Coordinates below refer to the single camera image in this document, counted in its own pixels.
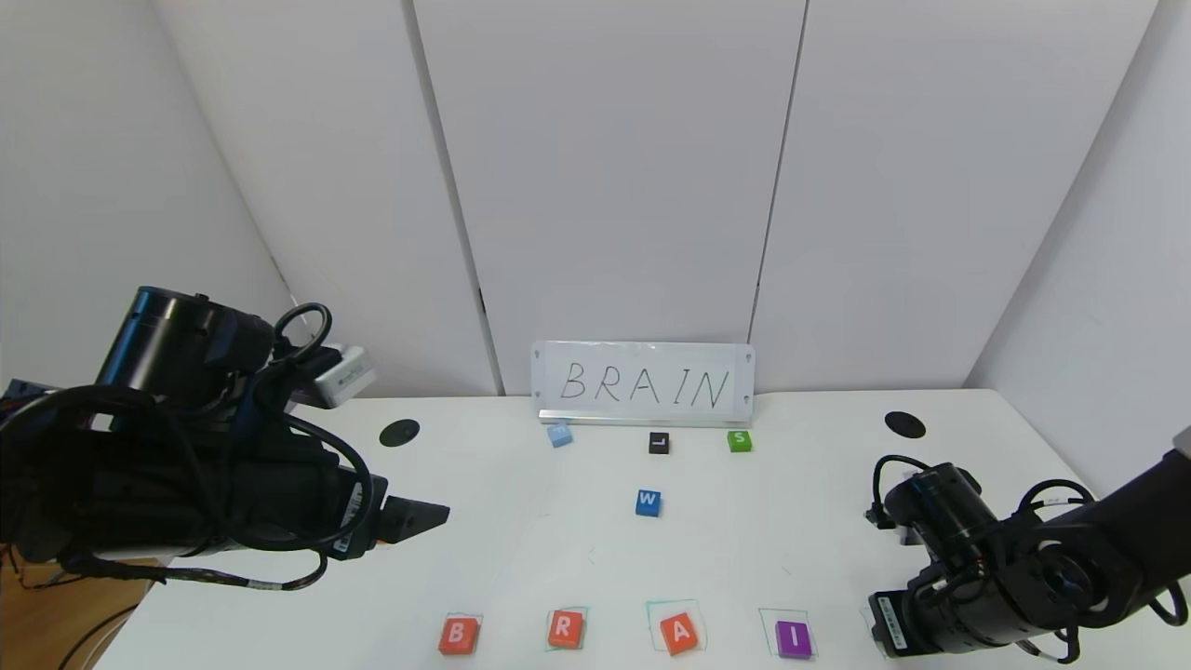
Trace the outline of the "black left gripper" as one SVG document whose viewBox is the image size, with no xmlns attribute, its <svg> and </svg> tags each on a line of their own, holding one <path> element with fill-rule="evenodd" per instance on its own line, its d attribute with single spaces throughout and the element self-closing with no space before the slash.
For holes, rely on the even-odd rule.
<svg viewBox="0 0 1191 670">
<path fill-rule="evenodd" d="M 345 512 L 350 512 L 349 516 L 345 520 L 339 520 L 335 530 L 324 537 L 299 537 L 293 540 L 275 541 L 255 537 L 247 530 L 239 530 L 239 543 L 244 547 L 261 551 L 288 552 L 314 550 L 322 552 L 328 550 L 328 547 L 332 547 L 333 543 L 339 541 L 341 538 L 354 536 L 368 521 L 369 506 L 367 505 L 372 505 L 375 497 L 375 476 L 369 471 L 362 455 L 350 446 L 348 442 L 344 442 L 343 438 L 339 438 L 339 436 L 329 433 L 328 428 L 289 427 L 288 430 L 291 433 L 293 430 L 297 430 L 299 434 L 308 436 L 319 442 L 319 444 L 331 446 L 353 464 L 353 472 L 360 484 L 360 505 L 350 509 L 353 496 L 348 496 Z M 449 515 L 450 508 L 445 505 L 388 496 L 379 511 L 379 541 L 397 544 L 417 537 L 425 531 L 438 530 L 439 526 L 445 525 Z"/>
</svg>

